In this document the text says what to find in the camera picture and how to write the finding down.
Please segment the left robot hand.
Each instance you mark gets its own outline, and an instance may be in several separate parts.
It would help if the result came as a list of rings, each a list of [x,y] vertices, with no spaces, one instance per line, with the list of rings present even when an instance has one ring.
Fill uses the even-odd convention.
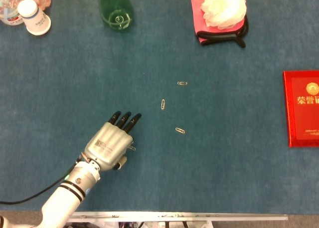
[[[131,114],[121,116],[121,111],[115,112],[86,145],[85,157],[96,162],[101,171],[118,169],[120,160],[134,142],[129,132],[142,115],[138,113],[129,120]]]

